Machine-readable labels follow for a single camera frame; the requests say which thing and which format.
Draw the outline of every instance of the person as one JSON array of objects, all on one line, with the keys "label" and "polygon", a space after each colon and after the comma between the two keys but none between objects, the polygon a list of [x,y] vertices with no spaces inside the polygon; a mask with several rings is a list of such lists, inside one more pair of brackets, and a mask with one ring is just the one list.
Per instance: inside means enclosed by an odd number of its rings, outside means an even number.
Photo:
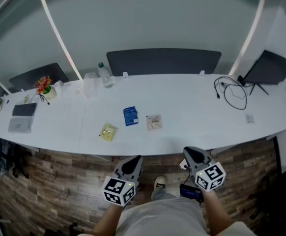
[{"label": "person", "polygon": [[[92,236],[207,236],[200,205],[165,191],[166,179],[157,177],[152,201],[122,212],[111,204],[91,231]],[[255,236],[242,222],[233,222],[215,191],[203,191],[212,236]]]}]

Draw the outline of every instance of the white sneaker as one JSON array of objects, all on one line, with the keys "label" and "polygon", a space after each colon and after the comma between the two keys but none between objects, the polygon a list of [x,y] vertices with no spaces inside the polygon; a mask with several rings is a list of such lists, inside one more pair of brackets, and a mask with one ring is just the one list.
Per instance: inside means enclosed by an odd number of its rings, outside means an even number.
[{"label": "white sneaker", "polygon": [[166,186],[166,178],[163,176],[157,177],[154,183],[154,189],[158,187],[162,187],[165,189],[165,186]]}]

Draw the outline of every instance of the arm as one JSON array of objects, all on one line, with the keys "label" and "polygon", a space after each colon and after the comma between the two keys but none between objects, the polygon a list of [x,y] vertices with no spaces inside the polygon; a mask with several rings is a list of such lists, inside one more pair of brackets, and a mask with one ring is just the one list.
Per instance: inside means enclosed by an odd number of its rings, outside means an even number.
[{"label": "arm", "polygon": [[122,206],[111,204],[92,230],[94,236],[114,236],[123,210]]},{"label": "arm", "polygon": [[212,236],[215,236],[234,222],[222,207],[215,191],[202,191],[202,193],[210,232]]}]

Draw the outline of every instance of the clear plastic cup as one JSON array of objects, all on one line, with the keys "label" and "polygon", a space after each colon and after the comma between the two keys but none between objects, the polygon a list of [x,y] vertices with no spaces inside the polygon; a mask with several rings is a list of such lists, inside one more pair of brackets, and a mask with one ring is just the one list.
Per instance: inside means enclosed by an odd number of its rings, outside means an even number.
[{"label": "clear plastic cup", "polygon": [[86,73],[83,79],[83,91],[87,98],[97,97],[98,86],[96,73]]}]

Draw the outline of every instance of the potted plant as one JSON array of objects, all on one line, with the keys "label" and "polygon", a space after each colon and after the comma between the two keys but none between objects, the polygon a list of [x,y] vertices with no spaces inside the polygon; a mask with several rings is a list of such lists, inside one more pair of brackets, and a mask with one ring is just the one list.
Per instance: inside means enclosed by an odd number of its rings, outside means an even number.
[{"label": "potted plant", "polygon": [[51,79],[49,76],[40,78],[34,85],[38,94],[43,94],[47,100],[52,100],[56,97],[57,92],[54,87],[50,85]]}]

